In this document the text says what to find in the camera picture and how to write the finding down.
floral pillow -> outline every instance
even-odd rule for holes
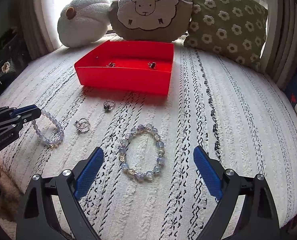
[[[228,57],[256,71],[268,12],[253,0],[193,0],[187,47]]]

brown pom-pom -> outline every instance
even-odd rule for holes
[[[76,11],[74,10],[73,7],[69,7],[67,10],[66,10],[66,17],[69,19],[69,20],[72,20],[76,15]]]

embroidered sheep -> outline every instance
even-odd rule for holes
[[[119,0],[118,20],[128,29],[167,27],[176,15],[179,0]]]

black and white patterned fabric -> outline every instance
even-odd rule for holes
[[[48,149],[27,124],[20,138],[1,152],[22,191],[35,173],[58,175],[100,146],[104,164],[80,201],[100,237],[193,240],[216,206],[193,161],[193,149],[202,145],[224,168],[266,176],[280,226],[297,214],[297,117],[273,82],[221,56],[184,48],[178,40],[167,98],[82,87],[74,63],[107,39],[120,40],[105,36],[90,47],[61,47],[35,60],[0,97],[0,106],[36,104],[49,110],[65,131],[63,143]],[[103,110],[107,99],[116,102],[109,113]],[[82,117],[90,120],[86,134],[78,134],[73,125]],[[47,118],[37,122],[47,137],[54,136]],[[148,122],[165,142],[166,164],[160,177],[139,183],[119,169],[117,150],[127,131]],[[136,170],[152,169],[154,140],[147,134],[136,137],[127,156]],[[54,202],[68,230],[58,199]],[[239,198],[225,236],[233,232],[242,204]]]

red tray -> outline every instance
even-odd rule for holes
[[[167,96],[174,45],[154,41],[106,41],[74,65],[81,85]],[[155,69],[149,63],[155,62]]]

